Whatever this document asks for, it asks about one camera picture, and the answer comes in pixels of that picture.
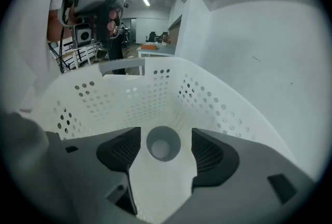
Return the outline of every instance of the table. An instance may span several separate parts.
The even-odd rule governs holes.
[[[175,55],[176,45],[167,44],[163,46],[161,43],[158,43],[157,50],[141,50],[141,48],[137,48],[137,52],[139,53],[139,57],[142,57],[143,54],[151,54],[160,55],[160,56],[174,56]],[[140,66],[140,75],[142,76],[142,67]]]

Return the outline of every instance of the ceiling light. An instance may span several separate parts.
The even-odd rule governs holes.
[[[149,1],[148,1],[148,0],[143,0],[143,1],[144,1],[145,5],[147,5],[147,6],[150,6],[150,4],[149,4]]]

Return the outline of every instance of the black rectangular slot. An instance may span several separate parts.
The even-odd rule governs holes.
[[[295,187],[283,174],[269,176],[268,181],[282,204],[285,204],[297,193]]]

